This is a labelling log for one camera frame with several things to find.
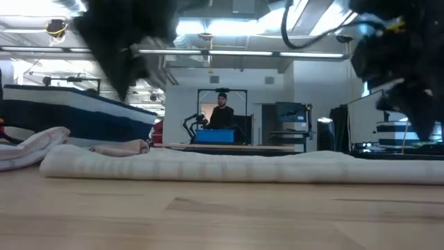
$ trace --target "wooden table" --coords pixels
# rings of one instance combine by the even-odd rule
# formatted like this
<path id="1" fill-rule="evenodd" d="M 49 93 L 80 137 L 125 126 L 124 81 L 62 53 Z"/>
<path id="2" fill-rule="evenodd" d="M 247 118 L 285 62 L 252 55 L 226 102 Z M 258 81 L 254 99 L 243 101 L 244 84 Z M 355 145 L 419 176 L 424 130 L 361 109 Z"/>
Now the wooden table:
<path id="1" fill-rule="evenodd" d="M 1 250 L 442 250 L 444 187 L 0 173 Z"/>
<path id="2" fill-rule="evenodd" d="M 250 145 L 214 145 L 214 144 L 156 144 L 179 151 L 220 154 L 231 156 L 288 156 L 298 154 L 294 146 L 250 146 Z"/>

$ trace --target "blue box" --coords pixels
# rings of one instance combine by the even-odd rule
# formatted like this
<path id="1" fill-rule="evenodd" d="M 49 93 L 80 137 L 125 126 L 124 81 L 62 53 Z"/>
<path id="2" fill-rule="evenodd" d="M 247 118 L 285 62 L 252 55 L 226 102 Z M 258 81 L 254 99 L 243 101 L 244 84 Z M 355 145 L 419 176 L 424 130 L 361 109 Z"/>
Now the blue box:
<path id="1" fill-rule="evenodd" d="M 209 130 L 201 129 L 196 131 L 196 139 L 194 142 L 220 142 L 220 143 L 233 143 L 234 131 L 233 130 Z"/>

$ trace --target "monitor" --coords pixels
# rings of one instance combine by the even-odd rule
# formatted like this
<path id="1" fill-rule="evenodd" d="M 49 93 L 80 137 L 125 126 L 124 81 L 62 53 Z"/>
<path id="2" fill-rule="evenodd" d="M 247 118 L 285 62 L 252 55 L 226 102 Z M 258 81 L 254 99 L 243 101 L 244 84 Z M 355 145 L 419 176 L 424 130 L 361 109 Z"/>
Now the monitor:
<path id="1" fill-rule="evenodd" d="M 307 122 L 305 103 L 276 102 L 276 113 L 279 122 Z"/>

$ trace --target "person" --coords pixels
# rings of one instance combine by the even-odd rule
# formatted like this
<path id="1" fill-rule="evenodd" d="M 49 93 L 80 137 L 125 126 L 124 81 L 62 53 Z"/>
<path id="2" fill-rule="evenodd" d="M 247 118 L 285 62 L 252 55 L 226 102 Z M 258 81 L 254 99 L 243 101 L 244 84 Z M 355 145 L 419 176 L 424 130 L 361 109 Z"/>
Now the person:
<path id="1" fill-rule="evenodd" d="M 230 129 L 234 126 L 234 110 L 227 106 L 227 94 L 219 93 L 208 129 Z"/>

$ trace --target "beige cloth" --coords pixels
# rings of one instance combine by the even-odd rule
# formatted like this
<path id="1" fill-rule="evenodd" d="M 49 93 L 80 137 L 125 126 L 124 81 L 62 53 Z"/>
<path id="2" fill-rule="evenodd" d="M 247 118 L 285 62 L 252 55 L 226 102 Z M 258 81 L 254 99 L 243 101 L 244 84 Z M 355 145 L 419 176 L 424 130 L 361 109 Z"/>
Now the beige cloth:
<path id="1" fill-rule="evenodd" d="M 132 140 L 109 145 L 98 145 L 89 149 L 106 156 L 126 157 L 149 152 L 148 144 L 143 140 Z"/>
<path id="2" fill-rule="evenodd" d="M 151 149 L 149 154 L 116 158 L 60 145 L 48 153 L 40 173 L 156 181 L 444 185 L 443 166 L 441 161 L 362 160 L 328 151 L 266 158 Z"/>

